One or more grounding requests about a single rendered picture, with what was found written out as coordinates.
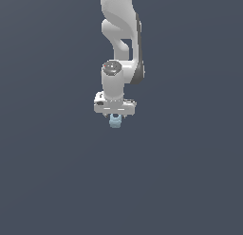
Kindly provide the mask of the small light blue object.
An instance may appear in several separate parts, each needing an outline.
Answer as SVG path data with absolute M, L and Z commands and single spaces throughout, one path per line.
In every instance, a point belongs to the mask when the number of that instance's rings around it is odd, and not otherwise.
M 111 128 L 120 128 L 122 125 L 122 116 L 117 115 L 116 117 L 111 114 L 109 119 L 109 125 Z

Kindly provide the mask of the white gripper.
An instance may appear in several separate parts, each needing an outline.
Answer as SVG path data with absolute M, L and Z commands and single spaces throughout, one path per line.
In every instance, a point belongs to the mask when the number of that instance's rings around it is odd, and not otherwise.
M 94 111 L 104 114 L 105 118 L 109 114 L 122 115 L 124 119 L 127 115 L 133 116 L 137 103 L 133 99 L 110 100 L 104 96 L 104 92 L 98 92 L 94 99 Z

